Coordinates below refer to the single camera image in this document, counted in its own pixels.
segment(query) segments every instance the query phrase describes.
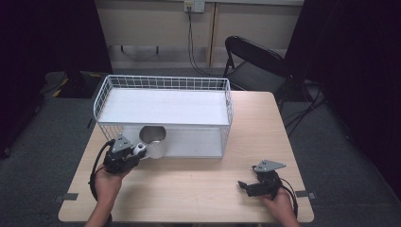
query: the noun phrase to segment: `human arm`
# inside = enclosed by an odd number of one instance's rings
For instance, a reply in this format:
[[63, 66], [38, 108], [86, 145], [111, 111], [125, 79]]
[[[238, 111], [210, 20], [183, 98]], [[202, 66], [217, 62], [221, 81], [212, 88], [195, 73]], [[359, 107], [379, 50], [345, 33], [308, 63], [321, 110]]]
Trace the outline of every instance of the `human arm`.
[[277, 191], [277, 195], [272, 200], [269, 196], [260, 197], [262, 202], [269, 208], [271, 214], [284, 227], [300, 227], [300, 223], [292, 210], [289, 194], [283, 188]]
[[108, 173], [103, 165], [97, 169], [95, 180], [97, 204], [85, 227], [104, 226], [107, 223], [122, 180], [128, 173], [129, 171], [117, 174]]

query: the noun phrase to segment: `metal cup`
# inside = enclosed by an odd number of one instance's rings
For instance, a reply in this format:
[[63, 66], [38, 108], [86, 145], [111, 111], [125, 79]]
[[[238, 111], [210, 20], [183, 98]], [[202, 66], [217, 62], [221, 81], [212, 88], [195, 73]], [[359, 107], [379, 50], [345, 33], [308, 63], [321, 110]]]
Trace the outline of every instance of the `metal cup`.
[[139, 139], [147, 146], [147, 156], [152, 159], [165, 156], [165, 138], [166, 129], [162, 126], [145, 126], [139, 131]]

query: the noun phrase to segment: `black chair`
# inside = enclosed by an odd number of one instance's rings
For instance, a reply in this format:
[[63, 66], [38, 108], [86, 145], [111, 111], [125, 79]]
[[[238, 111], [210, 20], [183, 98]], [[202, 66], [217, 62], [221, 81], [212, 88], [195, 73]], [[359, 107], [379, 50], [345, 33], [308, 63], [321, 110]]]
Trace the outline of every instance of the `black chair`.
[[[228, 60], [224, 77], [230, 81], [231, 87], [234, 90], [271, 92], [281, 110], [292, 82], [284, 59], [274, 51], [239, 36], [228, 37], [225, 46]], [[244, 62], [235, 67], [233, 55]]]

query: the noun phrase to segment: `gray carpet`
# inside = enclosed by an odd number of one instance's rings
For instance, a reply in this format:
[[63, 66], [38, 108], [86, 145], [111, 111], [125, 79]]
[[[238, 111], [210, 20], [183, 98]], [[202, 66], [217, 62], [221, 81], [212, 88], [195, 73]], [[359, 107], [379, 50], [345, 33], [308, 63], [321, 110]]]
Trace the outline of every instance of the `gray carpet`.
[[[204, 70], [222, 73], [222, 69]], [[114, 73], [199, 75], [193, 69]], [[316, 94], [315, 87], [309, 88]], [[92, 133], [95, 122], [88, 124], [93, 118], [94, 99], [46, 96], [39, 113], [11, 146], [10, 157], [0, 161], [0, 226], [82, 226], [60, 222], [61, 204], [54, 198], [67, 192]], [[288, 102], [283, 117], [307, 105]], [[307, 114], [289, 137], [305, 187], [317, 195], [311, 201], [315, 220], [303, 226], [401, 226], [399, 200], [347, 136], [346, 128], [325, 103]]]

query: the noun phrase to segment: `wooden table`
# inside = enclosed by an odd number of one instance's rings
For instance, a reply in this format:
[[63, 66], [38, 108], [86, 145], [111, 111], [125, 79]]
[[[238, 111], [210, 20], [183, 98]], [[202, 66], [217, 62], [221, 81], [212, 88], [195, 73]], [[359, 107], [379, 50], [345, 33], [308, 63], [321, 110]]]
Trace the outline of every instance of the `wooden table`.
[[[277, 169], [295, 191], [305, 186], [274, 97], [264, 92], [232, 92], [234, 120], [222, 159], [162, 158], [141, 161], [125, 179], [113, 208], [113, 221], [162, 223], [274, 222], [258, 198], [237, 181], [257, 183], [252, 166], [262, 159], [284, 163]], [[64, 201], [61, 221], [86, 221], [96, 201], [89, 176], [106, 138], [95, 127]], [[300, 222], [314, 219], [308, 198], [298, 198]]]

